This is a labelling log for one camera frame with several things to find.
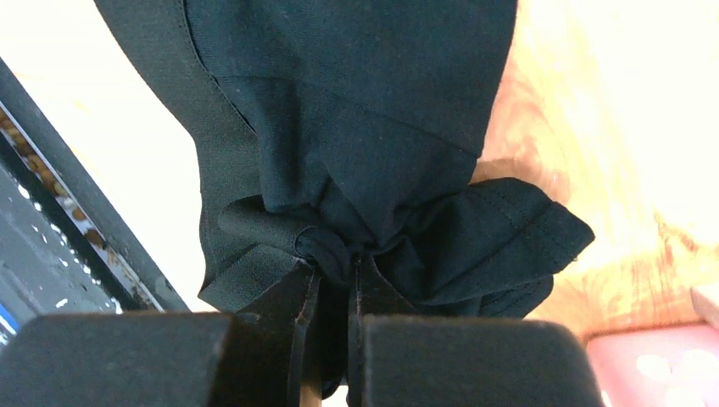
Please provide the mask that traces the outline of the black underwear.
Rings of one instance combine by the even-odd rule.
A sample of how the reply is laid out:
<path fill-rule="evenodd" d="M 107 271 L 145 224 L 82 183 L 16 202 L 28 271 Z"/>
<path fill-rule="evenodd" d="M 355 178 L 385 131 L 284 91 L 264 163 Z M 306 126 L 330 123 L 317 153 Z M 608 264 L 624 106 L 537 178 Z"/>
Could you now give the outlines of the black underwear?
<path fill-rule="evenodd" d="M 515 1 L 100 1 L 193 139 L 199 297 L 235 311 L 298 264 L 326 281 L 322 395 L 347 373 L 352 276 L 425 315 L 521 318 L 594 240 L 532 183 L 473 182 Z"/>

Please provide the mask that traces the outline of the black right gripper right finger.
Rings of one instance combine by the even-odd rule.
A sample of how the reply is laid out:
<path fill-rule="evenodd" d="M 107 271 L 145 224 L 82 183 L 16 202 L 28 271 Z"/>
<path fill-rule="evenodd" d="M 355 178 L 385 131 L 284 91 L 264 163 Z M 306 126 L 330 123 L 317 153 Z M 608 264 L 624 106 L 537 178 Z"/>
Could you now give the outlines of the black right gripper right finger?
<path fill-rule="evenodd" d="M 421 315 L 369 256 L 351 276 L 349 405 L 602 405 L 588 357 L 564 326 Z"/>

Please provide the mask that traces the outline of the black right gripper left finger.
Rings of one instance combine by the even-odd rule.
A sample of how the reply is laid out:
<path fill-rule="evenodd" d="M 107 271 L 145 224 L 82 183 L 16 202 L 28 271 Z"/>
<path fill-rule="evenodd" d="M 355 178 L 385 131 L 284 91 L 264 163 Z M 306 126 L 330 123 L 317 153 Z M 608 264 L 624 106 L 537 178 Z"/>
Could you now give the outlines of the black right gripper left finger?
<path fill-rule="evenodd" d="M 45 315 L 1 355 L 4 406 L 317 406 L 320 276 L 236 314 Z"/>

